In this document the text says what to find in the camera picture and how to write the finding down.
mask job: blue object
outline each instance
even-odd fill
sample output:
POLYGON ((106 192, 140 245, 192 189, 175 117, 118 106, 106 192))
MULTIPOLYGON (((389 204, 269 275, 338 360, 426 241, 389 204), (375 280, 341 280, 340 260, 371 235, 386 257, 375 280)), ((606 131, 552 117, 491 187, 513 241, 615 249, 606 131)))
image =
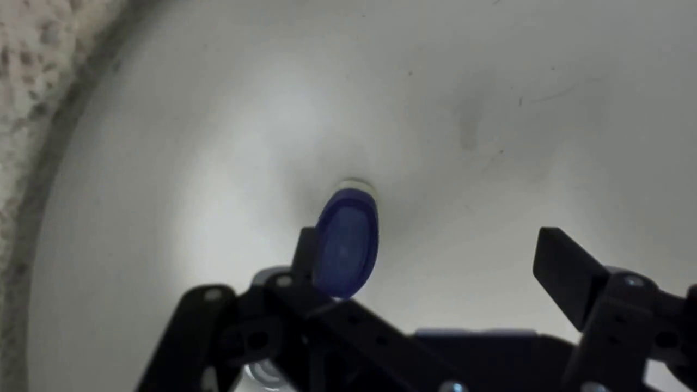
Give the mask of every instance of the blue object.
POLYGON ((349 298, 367 282, 377 260, 377 204, 371 195, 343 187, 330 196, 319 222, 313 285, 349 298))

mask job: white surface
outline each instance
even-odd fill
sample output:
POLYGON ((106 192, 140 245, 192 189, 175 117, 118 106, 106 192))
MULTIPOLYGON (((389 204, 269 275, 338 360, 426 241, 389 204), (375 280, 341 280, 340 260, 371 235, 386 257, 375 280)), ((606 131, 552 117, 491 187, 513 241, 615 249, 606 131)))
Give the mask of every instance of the white surface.
POLYGON ((57 178, 33 392, 130 390, 179 295, 288 263, 343 176, 382 195, 365 304, 404 332, 573 338, 530 272, 541 224, 684 292, 694 17, 693 0, 169 3, 57 178))

